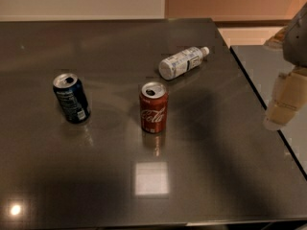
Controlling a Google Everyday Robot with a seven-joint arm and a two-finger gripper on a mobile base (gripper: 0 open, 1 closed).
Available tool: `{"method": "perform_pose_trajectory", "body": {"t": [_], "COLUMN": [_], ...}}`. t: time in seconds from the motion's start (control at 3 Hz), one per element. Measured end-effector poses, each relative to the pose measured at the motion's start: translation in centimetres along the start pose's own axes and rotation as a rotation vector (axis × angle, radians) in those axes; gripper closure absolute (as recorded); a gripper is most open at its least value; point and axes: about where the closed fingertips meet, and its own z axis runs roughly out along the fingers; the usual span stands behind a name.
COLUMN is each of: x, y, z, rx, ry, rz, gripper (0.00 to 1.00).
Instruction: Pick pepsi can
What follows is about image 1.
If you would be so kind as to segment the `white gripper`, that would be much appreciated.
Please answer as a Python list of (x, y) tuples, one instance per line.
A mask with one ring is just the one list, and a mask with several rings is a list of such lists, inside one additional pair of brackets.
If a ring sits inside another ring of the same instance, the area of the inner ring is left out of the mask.
[(278, 75), (266, 110), (265, 128), (279, 130), (307, 104), (307, 3), (264, 45), (281, 50), (283, 58), (296, 65), (291, 72)]

